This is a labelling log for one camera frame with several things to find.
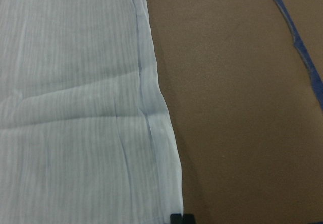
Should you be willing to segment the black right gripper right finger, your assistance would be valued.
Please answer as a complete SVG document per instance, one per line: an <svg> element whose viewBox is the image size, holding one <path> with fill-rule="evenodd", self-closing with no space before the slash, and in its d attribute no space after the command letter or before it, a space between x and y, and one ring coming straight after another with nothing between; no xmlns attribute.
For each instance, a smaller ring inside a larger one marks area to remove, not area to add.
<svg viewBox="0 0 323 224"><path fill-rule="evenodd" d="M195 224L195 216L193 214L184 214L183 224Z"/></svg>

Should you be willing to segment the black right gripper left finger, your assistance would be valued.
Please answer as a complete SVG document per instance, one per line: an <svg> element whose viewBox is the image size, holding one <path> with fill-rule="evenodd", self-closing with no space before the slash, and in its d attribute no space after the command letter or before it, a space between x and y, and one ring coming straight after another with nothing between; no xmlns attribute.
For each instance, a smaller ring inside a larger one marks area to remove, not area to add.
<svg viewBox="0 0 323 224"><path fill-rule="evenodd" d="M182 215L181 214L171 214L170 215L170 224L182 224Z"/></svg>

